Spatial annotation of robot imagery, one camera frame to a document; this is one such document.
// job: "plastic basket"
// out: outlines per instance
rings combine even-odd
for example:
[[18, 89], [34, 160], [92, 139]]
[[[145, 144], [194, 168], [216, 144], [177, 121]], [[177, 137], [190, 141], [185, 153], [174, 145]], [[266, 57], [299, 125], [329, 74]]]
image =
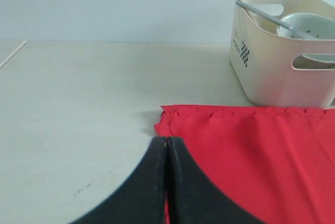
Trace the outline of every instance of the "plastic basket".
[[[281, 4], [278, 17], [297, 12], [335, 19], [322, 0], [241, 0], [250, 5]], [[248, 99], [258, 106], [328, 107], [335, 98], [335, 69], [296, 69], [304, 54], [335, 55], [335, 40], [283, 38], [276, 25], [235, 5], [230, 61]]]

